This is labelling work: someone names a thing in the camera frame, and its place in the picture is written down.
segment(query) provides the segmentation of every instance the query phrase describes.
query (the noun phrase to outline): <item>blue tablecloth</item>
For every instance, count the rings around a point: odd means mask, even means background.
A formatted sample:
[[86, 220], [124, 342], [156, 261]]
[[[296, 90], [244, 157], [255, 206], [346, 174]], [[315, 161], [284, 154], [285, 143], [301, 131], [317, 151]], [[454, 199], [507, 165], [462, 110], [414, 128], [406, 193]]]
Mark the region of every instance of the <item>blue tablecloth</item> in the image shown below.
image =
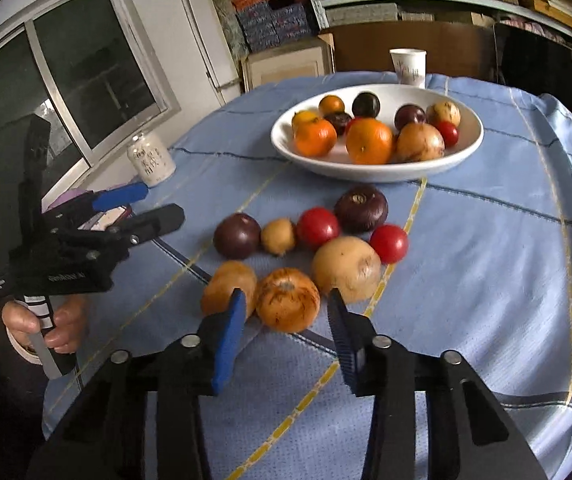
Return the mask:
[[[195, 330], [201, 292], [222, 262], [210, 238], [225, 216], [245, 210], [265, 224], [333, 206], [350, 183], [279, 158], [272, 123], [313, 95], [381, 82], [396, 78], [339, 73], [264, 85], [179, 140], [176, 174], [138, 209], [176, 202], [186, 224], [133, 250], [114, 273], [113, 290], [93, 298], [90, 336], [78, 354], [84, 382], [115, 349], [156, 352]], [[461, 351], [547, 475], [563, 479], [572, 470], [572, 114], [552, 96], [467, 78], [429, 76], [427, 87], [479, 114], [483, 144], [427, 183], [380, 186], [388, 221], [410, 229], [410, 251], [384, 276], [381, 300], [352, 310], [368, 308], [378, 332], [412, 351]], [[310, 261], [305, 251], [248, 260], [260, 276], [285, 265], [308, 270]], [[250, 320], [233, 379], [221, 396], [201, 403], [214, 478], [360, 478], [372, 399], [356, 399], [335, 373], [330, 337], [325, 308], [303, 335]], [[77, 393], [72, 377], [48, 385], [46, 433]], [[418, 396], [417, 478], [426, 471], [424, 405]]]

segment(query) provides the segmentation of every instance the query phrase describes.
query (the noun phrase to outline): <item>white bowl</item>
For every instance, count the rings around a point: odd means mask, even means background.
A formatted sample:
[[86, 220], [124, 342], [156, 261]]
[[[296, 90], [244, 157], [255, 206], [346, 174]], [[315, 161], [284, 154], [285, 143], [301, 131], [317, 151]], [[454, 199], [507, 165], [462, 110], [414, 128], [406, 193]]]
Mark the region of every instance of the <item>white bowl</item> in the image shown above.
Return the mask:
[[339, 137], [333, 150], [326, 156], [308, 158], [297, 153], [293, 143], [292, 127], [290, 126], [296, 112], [301, 110], [317, 111], [319, 101], [325, 95], [332, 94], [339, 96], [346, 103], [346, 111], [351, 113], [354, 98], [360, 92], [365, 91], [373, 92], [379, 97], [381, 112], [377, 119], [386, 123], [393, 131], [395, 130], [395, 114], [403, 105], [415, 104], [426, 110], [429, 106], [446, 99], [443, 94], [432, 90], [399, 84], [371, 84], [339, 88], [306, 99], [282, 114], [272, 125], [272, 145], [284, 157], [313, 173], [356, 182], [399, 182], [454, 168], [472, 155], [482, 143], [483, 125], [477, 114], [459, 101], [447, 97], [448, 100], [458, 106], [461, 112], [461, 124], [458, 128], [459, 141], [453, 148], [446, 150], [443, 158], [404, 164], [352, 164], [343, 141], [344, 136]]

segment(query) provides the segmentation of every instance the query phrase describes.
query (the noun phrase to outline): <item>orange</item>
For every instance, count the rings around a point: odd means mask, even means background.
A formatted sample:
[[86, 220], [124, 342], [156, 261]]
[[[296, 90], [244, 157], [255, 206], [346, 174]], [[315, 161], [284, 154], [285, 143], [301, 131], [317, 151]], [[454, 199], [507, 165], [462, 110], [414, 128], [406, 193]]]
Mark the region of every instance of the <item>orange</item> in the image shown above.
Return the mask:
[[292, 118], [292, 122], [290, 123], [292, 126], [292, 131], [294, 132], [301, 124], [307, 123], [308, 121], [312, 121], [313, 119], [318, 118], [319, 115], [315, 112], [310, 110], [300, 110], [298, 111]]
[[303, 156], [328, 155], [335, 142], [335, 127], [325, 119], [316, 118], [295, 130], [295, 147]]
[[355, 164], [387, 164], [395, 150], [395, 136], [381, 121], [360, 118], [348, 130], [346, 149]]
[[343, 104], [341, 98], [336, 95], [326, 95], [326, 97], [319, 101], [319, 113], [324, 117], [328, 114], [344, 112], [345, 110], [346, 105]]

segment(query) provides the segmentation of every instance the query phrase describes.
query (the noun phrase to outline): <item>tomato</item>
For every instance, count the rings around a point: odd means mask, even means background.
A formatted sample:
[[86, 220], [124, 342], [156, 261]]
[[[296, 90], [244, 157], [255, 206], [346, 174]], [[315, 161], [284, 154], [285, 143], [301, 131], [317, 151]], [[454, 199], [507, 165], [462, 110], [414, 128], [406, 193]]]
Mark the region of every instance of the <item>tomato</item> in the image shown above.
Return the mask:
[[339, 232], [337, 217], [323, 207], [304, 211], [297, 222], [297, 238], [314, 251], [338, 237]]
[[395, 264], [408, 252], [408, 235], [397, 225], [383, 224], [373, 231], [370, 245], [382, 263]]
[[459, 132], [456, 126], [448, 121], [441, 121], [437, 123], [437, 129], [444, 139], [444, 145], [447, 148], [452, 148], [459, 140]]
[[351, 129], [351, 126], [355, 123], [355, 121], [358, 121], [360, 119], [363, 119], [363, 117], [353, 117], [350, 121], [348, 121], [348, 124], [346, 124], [346, 127], [343, 130], [343, 133], [347, 134], [348, 130]]

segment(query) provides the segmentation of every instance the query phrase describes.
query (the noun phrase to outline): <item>hand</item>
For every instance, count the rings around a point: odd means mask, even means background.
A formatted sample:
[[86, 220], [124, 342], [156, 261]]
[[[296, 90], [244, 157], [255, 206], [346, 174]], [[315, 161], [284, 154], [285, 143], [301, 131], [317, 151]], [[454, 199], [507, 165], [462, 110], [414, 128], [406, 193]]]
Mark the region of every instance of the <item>hand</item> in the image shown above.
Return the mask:
[[[48, 348], [54, 348], [59, 354], [77, 351], [86, 335], [86, 307], [86, 298], [81, 294], [66, 298], [66, 302], [55, 311], [55, 328], [44, 336]], [[40, 322], [35, 314], [15, 301], [4, 305], [2, 321], [15, 340], [26, 348], [31, 345], [28, 335], [40, 331]]]

